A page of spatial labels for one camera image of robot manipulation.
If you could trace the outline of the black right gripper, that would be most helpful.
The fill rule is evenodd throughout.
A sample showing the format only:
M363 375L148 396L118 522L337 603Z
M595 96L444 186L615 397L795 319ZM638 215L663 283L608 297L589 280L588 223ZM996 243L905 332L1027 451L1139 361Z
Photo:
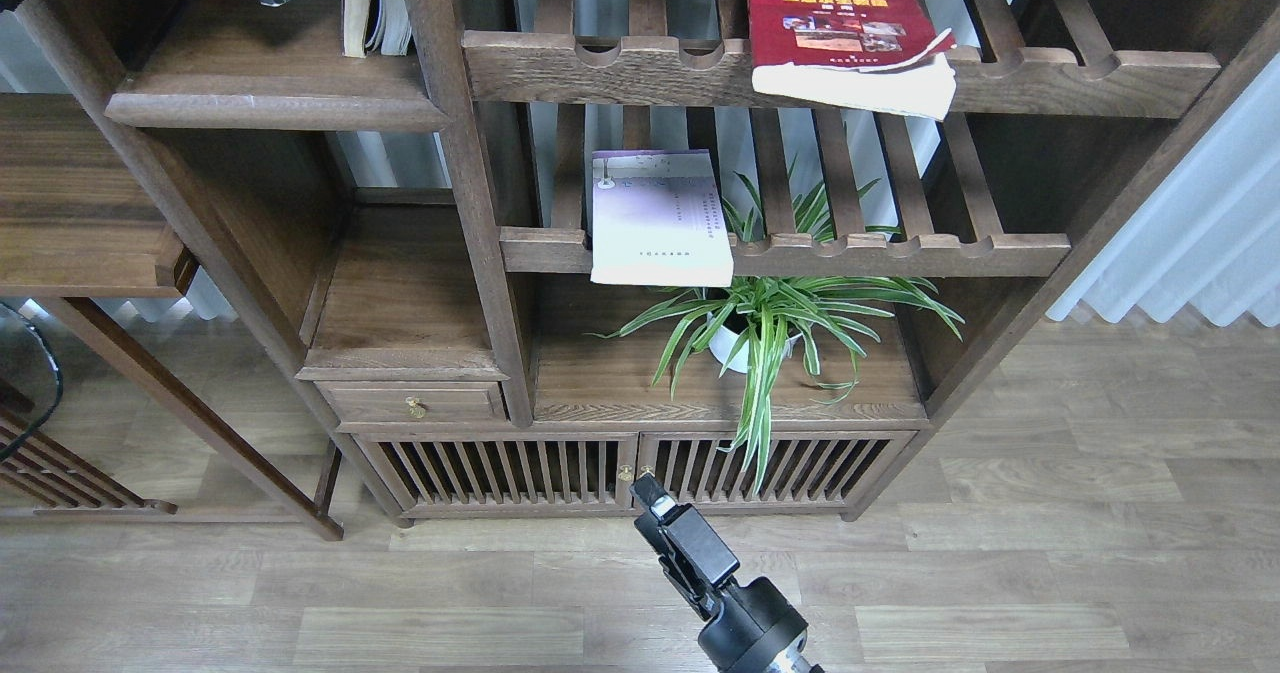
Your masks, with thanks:
M698 644L718 672L808 672L806 622L768 578L742 587L739 559L701 513L677 504L657 479L639 476L644 512L635 528L658 554L668 581L707 624Z

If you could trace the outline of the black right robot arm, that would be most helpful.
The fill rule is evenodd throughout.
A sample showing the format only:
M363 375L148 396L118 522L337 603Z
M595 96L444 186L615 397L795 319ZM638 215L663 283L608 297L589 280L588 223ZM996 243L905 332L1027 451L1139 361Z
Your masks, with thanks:
M719 672L819 672L803 655L806 622L765 577L741 586L739 559L703 514L678 504L653 473L631 491L645 508L634 525L667 580L704 621L698 642Z

